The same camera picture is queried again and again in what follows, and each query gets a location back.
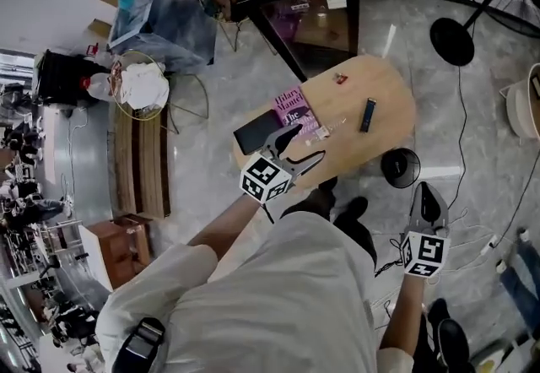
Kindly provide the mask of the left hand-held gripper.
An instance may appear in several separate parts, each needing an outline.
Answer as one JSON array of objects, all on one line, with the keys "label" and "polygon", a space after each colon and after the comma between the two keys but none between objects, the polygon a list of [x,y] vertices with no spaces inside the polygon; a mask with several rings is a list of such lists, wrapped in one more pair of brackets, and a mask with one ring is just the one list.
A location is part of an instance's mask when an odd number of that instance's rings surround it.
[{"label": "left hand-held gripper", "polygon": [[262,151],[253,153],[240,171],[239,188],[260,204],[285,194],[292,182],[321,163],[325,150],[301,159],[289,158],[289,165],[280,154],[301,131],[302,124],[290,124],[271,133]]}]

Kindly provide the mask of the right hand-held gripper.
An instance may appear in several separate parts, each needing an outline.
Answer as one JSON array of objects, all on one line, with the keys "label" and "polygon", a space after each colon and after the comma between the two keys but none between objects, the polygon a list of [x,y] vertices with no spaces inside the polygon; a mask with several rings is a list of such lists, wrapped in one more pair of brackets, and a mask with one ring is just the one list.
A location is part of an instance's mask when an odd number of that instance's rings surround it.
[{"label": "right hand-held gripper", "polygon": [[[418,227],[413,224],[432,226]],[[413,194],[409,213],[409,223],[400,245],[402,265],[405,274],[420,278],[431,278],[444,267],[451,240],[448,237],[448,206],[439,191],[425,181],[421,181]]]}]

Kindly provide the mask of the clear plastic bottle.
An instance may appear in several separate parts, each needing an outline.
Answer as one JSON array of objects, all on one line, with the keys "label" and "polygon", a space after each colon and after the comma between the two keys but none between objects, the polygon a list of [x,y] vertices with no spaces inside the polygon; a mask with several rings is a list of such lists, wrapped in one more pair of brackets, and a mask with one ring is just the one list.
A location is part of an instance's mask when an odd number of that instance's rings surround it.
[{"label": "clear plastic bottle", "polygon": [[321,126],[313,132],[310,132],[306,135],[305,145],[310,147],[317,142],[330,138],[334,133],[342,130],[342,127],[345,125],[346,121],[346,118],[336,120],[327,126]]}]

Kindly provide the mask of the black mesh waste bin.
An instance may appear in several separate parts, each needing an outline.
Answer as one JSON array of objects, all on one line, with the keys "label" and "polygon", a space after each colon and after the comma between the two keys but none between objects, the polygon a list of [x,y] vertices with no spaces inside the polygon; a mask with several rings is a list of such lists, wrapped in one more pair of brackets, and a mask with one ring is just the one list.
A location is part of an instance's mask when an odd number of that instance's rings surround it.
[{"label": "black mesh waste bin", "polygon": [[419,178],[420,170],[419,157],[411,149],[392,149],[381,157],[381,171],[392,187],[410,187]]}]

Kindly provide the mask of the dark blue rectangular box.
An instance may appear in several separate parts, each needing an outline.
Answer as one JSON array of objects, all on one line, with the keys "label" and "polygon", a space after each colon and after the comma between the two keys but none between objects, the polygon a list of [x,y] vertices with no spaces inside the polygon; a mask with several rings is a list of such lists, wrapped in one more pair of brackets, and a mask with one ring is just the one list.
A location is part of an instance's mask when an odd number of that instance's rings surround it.
[{"label": "dark blue rectangular box", "polygon": [[368,132],[369,131],[372,116],[373,116],[373,114],[375,112],[375,107],[376,107],[376,100],[374,100],[372,98],[368,98],[367,101],[366,101],[365,108],[364,108],[364,114],[363,114],[363,117],[362,117],[362,121],[360,123],[359,130],[361,132]]}]

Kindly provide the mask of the person's left forearm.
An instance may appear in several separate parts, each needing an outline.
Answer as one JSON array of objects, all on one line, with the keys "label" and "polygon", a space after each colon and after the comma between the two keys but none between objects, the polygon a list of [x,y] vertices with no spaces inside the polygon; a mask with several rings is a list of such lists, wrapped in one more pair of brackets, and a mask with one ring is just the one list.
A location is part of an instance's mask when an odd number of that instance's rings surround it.
[{"label": "person's left forearm", "polygon": [[216,219],[207,224],[187,245],[208,246],[218,258],[222,258],[251,222],[260,203],[243,194],[226,208]]}]

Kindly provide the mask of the person's right forearm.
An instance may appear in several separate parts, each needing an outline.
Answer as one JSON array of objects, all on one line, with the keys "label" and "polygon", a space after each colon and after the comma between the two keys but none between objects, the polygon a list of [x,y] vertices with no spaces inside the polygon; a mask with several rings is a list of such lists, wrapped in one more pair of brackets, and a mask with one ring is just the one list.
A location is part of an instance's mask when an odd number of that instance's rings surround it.
[{"label": "person's right forearm", "polygon": [[395,348],[413,356],[423,314],[425,279],[406,274],[380,349]]}]

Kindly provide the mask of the wooden coffee table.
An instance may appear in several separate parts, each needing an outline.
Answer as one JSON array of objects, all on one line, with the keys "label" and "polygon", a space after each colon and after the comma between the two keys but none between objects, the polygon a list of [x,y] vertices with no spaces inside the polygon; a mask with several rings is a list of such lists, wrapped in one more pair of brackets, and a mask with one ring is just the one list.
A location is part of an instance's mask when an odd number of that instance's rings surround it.
[{"label": "wooden coffee table", "polygon": [[[333,81],[335,73],[348,76],[343,84]],[[319,150],[326,156],[315,168],[295,182],[298,191],[311,189],[334,176],[346,175],[390,149],[404,144],[413,132],[416,107],[411,89],[400,73],[384,58],[356,56],[297,85],[316,114],[319,123],[346,118],[341,131],[308,147],[305,140],[293,140],[284,152],[301,159]],[[275,95],[268,103],[247,114],[249,122],[273,109]],[[368,132],[359,130],[368,98],[376,100]]]}]

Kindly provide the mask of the black flat box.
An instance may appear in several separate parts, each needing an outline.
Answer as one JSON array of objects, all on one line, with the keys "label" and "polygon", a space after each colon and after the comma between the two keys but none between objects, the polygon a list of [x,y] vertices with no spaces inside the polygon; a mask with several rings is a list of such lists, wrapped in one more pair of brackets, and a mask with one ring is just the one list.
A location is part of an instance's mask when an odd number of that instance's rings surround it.
[{"label": "black flat box", "polygon": [[283,126],[278,113],[271,109],[234,131],[234,137],[243,155],[258,151],[267,137]]}]

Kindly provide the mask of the person's right black shoe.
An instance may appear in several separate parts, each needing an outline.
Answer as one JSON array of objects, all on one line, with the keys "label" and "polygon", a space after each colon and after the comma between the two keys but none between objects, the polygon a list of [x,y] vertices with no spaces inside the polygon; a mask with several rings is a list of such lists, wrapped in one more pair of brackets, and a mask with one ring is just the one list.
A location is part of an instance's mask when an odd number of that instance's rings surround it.
[{"label": "person's right black shoe", "polygon": [[368,208],[365,197],[355,197],[345,209],[334,219],[333,224],[350,237],[359,235],[366,228],[359,222]]}]

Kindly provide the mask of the white round side table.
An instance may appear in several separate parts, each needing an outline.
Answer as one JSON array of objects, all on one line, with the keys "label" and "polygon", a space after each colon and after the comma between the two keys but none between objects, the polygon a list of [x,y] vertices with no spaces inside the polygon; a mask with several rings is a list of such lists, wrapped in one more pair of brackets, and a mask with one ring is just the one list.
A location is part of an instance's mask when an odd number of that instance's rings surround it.
[{"label": "white round side table", "polygon": [[540,62],[521,81],[499,92],[505,99],[510,127],[520,139],[540,141]]}]

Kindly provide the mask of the wooden bench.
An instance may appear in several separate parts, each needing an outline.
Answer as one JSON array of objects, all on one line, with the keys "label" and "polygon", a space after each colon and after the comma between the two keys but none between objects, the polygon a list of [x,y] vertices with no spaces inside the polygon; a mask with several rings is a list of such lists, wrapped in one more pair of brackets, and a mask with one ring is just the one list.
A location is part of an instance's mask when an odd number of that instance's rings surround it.
[{"label": "wooden bench", "polygon": [[171,213],[168,171],[168,111],[148,121],[113,106],[108,152],[114,215],[165,219]]}]

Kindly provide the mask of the clear water jug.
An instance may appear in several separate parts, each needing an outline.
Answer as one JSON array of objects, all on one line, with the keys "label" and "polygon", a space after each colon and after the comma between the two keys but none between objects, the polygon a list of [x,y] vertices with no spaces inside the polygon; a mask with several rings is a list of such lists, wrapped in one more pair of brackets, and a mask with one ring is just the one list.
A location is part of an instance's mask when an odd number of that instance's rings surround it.
[{"label": "clear water jug", "polygon": [[88,92],[88,94],[97,99],[108,102],[113,102],[110,74],[96,73],[91,77],[83,77],[80,79],[79,87]]}]

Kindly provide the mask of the white board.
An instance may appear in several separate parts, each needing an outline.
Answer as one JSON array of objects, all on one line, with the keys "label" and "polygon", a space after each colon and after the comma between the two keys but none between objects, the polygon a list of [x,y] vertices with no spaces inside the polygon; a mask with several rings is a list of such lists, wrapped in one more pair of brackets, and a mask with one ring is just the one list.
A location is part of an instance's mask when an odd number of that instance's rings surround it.
[{"label": "white board", "polygon": [[78,231],[84,252],[88,254],[86,262],[88,263],[89,273],[106,290],[112,292],[113,288],[105,267],[99,237],[82,224],[78,226]]}]

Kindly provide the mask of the black cabinet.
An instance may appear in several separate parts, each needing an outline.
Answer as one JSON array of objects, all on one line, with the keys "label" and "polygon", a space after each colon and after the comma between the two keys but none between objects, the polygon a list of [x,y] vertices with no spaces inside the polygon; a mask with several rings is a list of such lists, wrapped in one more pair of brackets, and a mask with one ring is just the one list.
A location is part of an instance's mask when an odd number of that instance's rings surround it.
[{"label": "black cabinet", "polygon": [[87,106],[97,99],[84,87],[97,73],[110,70],[96,62],[46,50],[37,64],[37,99],[46,106]]}]

